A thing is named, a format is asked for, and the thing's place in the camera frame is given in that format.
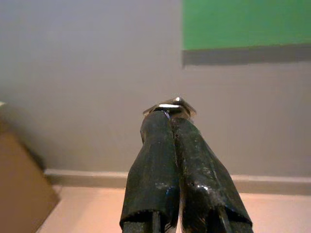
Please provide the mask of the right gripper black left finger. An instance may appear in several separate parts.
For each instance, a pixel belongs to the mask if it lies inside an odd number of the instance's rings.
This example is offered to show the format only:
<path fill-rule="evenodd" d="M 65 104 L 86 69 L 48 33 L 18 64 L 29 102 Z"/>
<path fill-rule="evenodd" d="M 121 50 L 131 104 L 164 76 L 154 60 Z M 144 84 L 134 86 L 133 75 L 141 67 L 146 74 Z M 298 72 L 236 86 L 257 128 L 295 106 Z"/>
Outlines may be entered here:
<path fill-rule="evenodd" d="M 128 173 L 120 227 L 124 233 L 174 233 L 180 189 L 168 115 L 150 113 L 140 134 L 143 145 Z"/>

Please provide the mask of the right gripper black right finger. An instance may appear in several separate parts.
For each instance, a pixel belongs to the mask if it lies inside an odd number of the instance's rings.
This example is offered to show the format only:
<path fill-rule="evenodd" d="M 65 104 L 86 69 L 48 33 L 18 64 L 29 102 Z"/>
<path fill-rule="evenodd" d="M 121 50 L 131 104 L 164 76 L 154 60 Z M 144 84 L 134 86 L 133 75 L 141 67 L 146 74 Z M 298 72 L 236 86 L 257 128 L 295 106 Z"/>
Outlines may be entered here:
<path fill-rule="evenodd" d="M 183 118 L 172 120 L 184 233 L 251 233 L 253 223 L 227 169 L 200 131 Z"/>

